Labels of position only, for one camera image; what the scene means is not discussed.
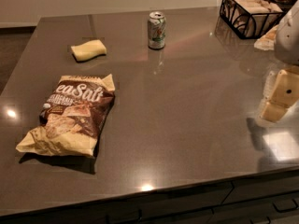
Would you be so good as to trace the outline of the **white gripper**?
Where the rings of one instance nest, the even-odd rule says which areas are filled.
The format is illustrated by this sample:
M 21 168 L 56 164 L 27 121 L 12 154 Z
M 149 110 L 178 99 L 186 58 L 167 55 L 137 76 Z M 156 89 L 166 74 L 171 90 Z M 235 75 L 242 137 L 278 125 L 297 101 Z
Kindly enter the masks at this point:
M 292 6 L 278 24 L 275 56 L 288 64 L 299 64 L 299 0 Z M 271 71 L 263 89 L 260 118 L 278 122 L 299 100 L 299 73 L 291 67 L 277 73 Z

